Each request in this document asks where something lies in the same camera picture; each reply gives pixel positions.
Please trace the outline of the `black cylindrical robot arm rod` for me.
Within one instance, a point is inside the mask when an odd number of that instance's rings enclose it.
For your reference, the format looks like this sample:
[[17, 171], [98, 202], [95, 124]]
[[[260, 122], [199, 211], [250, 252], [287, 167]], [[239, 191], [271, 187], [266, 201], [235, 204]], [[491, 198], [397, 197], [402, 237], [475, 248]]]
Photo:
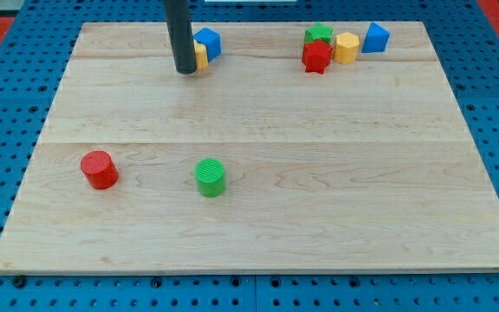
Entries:
[[165, 22], [175, 69], [182, 75], [197, 71], [189, 6], [186, 0], [164, 0]]

